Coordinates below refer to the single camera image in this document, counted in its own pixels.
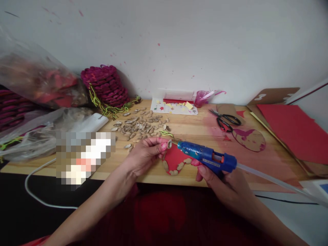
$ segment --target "pink woven basket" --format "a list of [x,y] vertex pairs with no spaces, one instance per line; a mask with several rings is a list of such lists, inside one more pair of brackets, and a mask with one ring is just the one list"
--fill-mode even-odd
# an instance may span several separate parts
[[103,104],[121,108],[130,101],[127,89],[122,86],[114,66],[86,68],[81,72],[81,78],[89,90],[93,89]]

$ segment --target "pink plastic cup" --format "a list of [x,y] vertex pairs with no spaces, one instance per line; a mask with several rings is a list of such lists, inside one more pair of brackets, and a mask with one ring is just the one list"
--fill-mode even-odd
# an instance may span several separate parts
[[196,99],[194,103],[194,106],[196,108],[201,108],[204,105],[204,103],[207,102],[208,98],[204,98],[204,96],[206,96],[207,94],[208,94],[207,91],[197,91]]

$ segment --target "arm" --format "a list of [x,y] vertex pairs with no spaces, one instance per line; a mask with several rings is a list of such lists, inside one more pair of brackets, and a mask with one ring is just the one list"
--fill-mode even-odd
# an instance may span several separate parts
[[213,189],[217,198],[228,209],[244,217],[282,245],[308,245],[286,227],[253,194],[241,170],[236,169],[232,173],[225,173],[225,177],[221,181],[209,168],[200,165],[197,160],[193,160],[192,164],[198,166],[196,181],[201,181],[204,178],[207,185]]
[[67,245],[85,238],[98,221],[126,197],[137,177],[144,174],[156,158],[163,157],[167,141],[164,138],[147,138],[138,143],[123,163],[60,225],[45,245]]

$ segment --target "scissors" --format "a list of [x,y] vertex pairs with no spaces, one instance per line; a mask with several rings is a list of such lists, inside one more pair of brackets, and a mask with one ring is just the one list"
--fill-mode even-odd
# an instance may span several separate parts
[[231,125],[229,125],[227,122],[225,122],[222,118],[224,118],[225,120],[230,121],[230,123],[234,124],[234,125],[241,125],[241,121],[235,117],[232,116],[230,114],[219,114],[217,111],[210,109],[211,113],[215,114],[217,116],[216,121],[218,122],[220,128],[225,131],[225,132],[232,132],[233,128],[231,127]]

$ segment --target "black scissors handle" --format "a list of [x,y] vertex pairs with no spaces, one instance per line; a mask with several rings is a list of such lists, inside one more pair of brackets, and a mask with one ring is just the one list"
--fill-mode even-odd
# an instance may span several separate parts
[[220,117],[216,118],[216,121],[218,122],[220,128],[222,129],[222,131],[225,131],[225,132],[232,132],[233,131],[233,128],[231,127],[231,125],[229,125],[227,122],[225,122],[224,120],[221,120]]
[[241,121],[236,116],[233,116],[233,115],[230,115],[230,114],[222,114],[221,117],[227,119],[228,121],[230,121],[234,125],[241,125],[242,124]]

